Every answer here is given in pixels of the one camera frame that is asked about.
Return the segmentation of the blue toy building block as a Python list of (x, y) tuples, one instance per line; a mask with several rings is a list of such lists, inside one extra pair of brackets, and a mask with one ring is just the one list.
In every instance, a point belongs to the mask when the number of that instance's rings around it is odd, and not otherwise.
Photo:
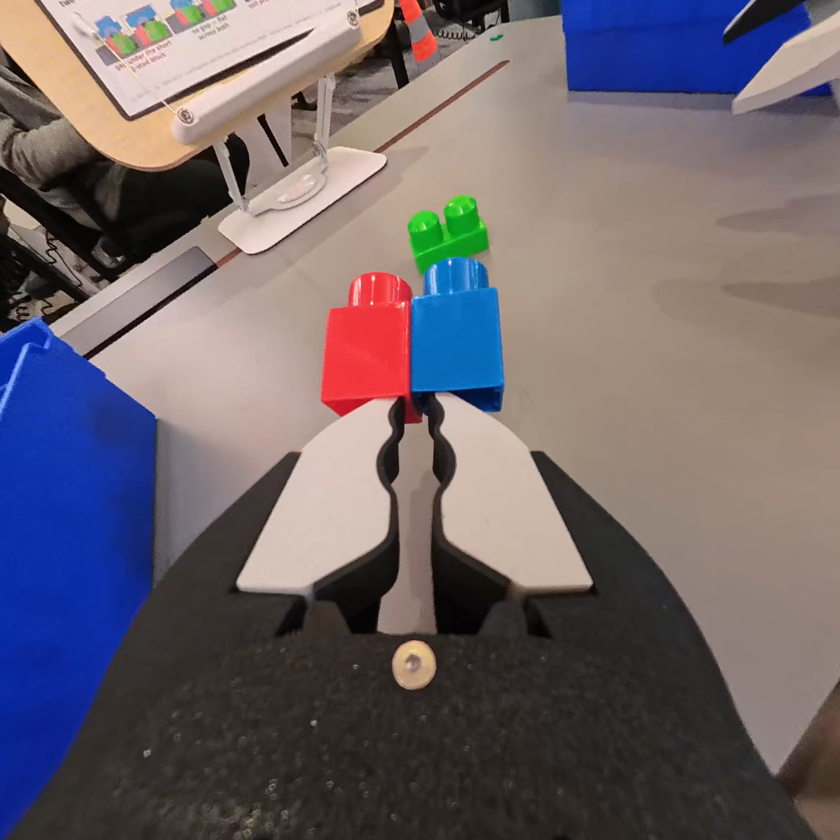
[(429, 267), (412, 299), (411, 388), (422, 410), (451, 392), (486, 413), (505, 391), (497, 289), (477, 259), (453, 257)]

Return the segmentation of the orange traffic cone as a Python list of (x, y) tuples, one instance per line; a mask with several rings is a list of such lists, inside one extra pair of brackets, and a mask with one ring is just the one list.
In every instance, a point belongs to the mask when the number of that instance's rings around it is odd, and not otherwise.
[(399, 4), (411, 39), (415, 62), (420, 65), (431, 61), (437, 52), (437, 41), (427, 24), (423, 9), (418, 1), (400, 1)]

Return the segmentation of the white book stand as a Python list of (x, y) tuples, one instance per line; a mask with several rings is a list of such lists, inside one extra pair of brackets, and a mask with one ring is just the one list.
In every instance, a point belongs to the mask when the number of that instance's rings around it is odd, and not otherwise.
[(286, 88), (318, 73), (318, 108), (312, 158), (277, 182), (247, 197), (238, 188), (224, 140), (213, 142), (218, 163), (236, 209), (218, 231), (239, 251), (254, 256), (277, 245), (336, 204), (386, 166), (384, 153), (331, 147), (330, 128), (335, 76), (327, 69), (339, 58), (361, 50), (363, 27), (356, 2), (337, 2), (304, 25), (304, 35), (280, 53), (235, 79), (216, 85), (175, 112), (172, 132), (179, 143), (200, 140), (232, 128), (235, 118), (262, 106)]

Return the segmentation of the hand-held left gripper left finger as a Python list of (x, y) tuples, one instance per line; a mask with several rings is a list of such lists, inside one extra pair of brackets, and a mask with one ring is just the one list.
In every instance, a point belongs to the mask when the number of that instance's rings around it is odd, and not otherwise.
[(249, 594), (381, 598), (400, 550), (393, 482), (403, 399), (374, 399), (340, 417), (297, 458), (237, 578)]

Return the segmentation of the wooden display board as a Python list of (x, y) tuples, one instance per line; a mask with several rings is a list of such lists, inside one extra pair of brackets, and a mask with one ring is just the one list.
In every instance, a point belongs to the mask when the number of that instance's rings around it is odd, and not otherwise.
[(263, 114), (284, 119), (283, 130), (276, 136), (290, 141), (291, 95), (319, 75), (338, 72), (364, 57), (383, 40), (394, 10), (394, 2), (374, 2), (373, 9), (360, 18), (362, 39), (358, 45), (331, 59), (321, 59), (298, 81), (288, 82), (259, 104), (243, 108), (238, 100), (238, 110), (224, 125), (194, 143), (182, 143), (174, 136), (174, 118), (165, 109), (134, 121), (123, 118), (36, 2), (2, 2), (2, 47), (98, 152), (134, 170), (162, 172), (239, 132)]

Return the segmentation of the green two-stud toy block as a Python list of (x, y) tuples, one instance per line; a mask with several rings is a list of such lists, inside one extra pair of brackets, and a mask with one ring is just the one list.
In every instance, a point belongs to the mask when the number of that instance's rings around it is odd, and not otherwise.
[(489, 232), (477, 200), (466, 194), (451, 198), (442, 216), (432, 211), (415, 213), (407, 223), (407, 233), (421, 274), (442, 260), (473, 257), (490, 247)]

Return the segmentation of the printed instruction sheet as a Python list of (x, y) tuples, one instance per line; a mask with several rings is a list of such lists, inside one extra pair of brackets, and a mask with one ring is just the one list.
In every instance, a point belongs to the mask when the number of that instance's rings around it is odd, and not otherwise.
[(339, 13), (383, 2), (38, 1), (127, 120), (273, 56)]

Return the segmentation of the blue plastic bin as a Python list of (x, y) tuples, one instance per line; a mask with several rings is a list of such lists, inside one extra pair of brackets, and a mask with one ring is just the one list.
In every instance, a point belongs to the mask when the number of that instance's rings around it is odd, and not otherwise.
[(811, 23), (803, 2), (729, 45), (735, 1), (562, 1), (568, 88), (737, 94)]
[(152, 586), (157, 421), (40, 319), (1, 338), (1, 837)]

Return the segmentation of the red toy building block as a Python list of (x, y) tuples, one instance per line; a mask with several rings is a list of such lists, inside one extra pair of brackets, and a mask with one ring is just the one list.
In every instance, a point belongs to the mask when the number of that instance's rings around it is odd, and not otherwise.
[(343, 417), (372, 400), (405, 403), (405, 421), (423, 413), (411, 389), (412, 289), (399, 276), (367, 272), (350, 283), (347, 304), (329, 311), (321, 402)]

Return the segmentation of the black flat panel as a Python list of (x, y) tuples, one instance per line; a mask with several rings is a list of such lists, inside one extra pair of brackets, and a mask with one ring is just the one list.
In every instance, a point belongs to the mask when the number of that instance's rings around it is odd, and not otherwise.
[(58, 318), (51, 329), (87, 359), (104, 351), (217, 270), (198, 247), (142, 264)]

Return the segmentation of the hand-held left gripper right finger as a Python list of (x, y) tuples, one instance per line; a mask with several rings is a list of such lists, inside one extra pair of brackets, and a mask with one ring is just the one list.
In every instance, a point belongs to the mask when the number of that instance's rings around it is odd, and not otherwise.
[(428, 410), (444, 569), (470, 565), (511, 598), (588, 592), (592, 577), (530, 449), (457, 395), (436, 395)]

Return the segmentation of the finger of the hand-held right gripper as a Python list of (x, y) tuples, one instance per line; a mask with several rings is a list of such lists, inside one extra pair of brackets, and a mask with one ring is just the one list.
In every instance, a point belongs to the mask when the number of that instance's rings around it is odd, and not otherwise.
[(809, 1), (749, 1), (727, 24), (722, 33), (723, 40), (736, 40), (762, 27), (773, 26), (782, 29), (788, 35), (799, 35), (812, 24), (812, 8), (817, 2)]
[(839, 17), (789, 39), (732, 102), (732, 113), (769, 107), (839, 78)]

